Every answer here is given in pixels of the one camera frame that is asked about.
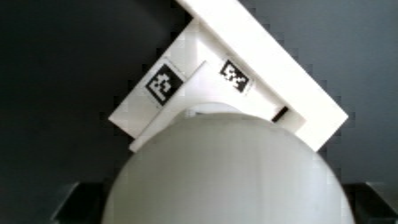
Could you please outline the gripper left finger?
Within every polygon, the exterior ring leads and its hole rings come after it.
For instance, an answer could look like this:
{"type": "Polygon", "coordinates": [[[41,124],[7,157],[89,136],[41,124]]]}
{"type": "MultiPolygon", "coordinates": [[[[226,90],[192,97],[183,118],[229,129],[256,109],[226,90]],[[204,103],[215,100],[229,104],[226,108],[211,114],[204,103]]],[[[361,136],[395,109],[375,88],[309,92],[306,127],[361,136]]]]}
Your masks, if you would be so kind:
{"type": "Polygon", "coordinates": [[[101,182],[75,182],[62,187],[50,224],[101,224],[105,188],[101,182]]]}

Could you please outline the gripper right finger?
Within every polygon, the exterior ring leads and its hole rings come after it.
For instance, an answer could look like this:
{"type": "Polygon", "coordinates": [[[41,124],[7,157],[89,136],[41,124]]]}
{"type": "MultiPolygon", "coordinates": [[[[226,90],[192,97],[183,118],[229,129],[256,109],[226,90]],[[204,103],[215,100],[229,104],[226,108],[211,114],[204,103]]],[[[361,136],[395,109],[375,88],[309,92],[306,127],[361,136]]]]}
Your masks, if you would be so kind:
{"type": "Polygon", "coordinates": [[[345,185],[355,224],[398,224],[398,190],[382,182],[345,185]]]}

